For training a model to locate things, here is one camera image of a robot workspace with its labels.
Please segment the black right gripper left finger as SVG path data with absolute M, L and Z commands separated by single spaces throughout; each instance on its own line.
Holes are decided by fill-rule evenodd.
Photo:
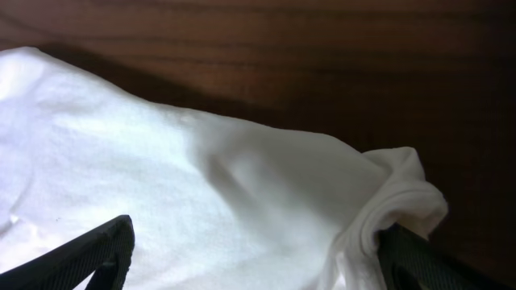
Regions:
M 121 290 L 131 266 L 135 233 L 128 215 L 1 274 L 3 290 Z

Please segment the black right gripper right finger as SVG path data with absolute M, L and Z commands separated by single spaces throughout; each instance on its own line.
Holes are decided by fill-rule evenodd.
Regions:
M 377 255 L 388 290 L 512 290 L 442 254 L 397 223 L 378 238 Z

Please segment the white t-shirt with green logo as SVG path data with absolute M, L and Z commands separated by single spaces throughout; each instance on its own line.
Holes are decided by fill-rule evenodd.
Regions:
M 1 54 L 1 269 L 127 214 L 127 289 L 382 289 L 377 232 L 446 216 L 411 147 L 359 152 Z

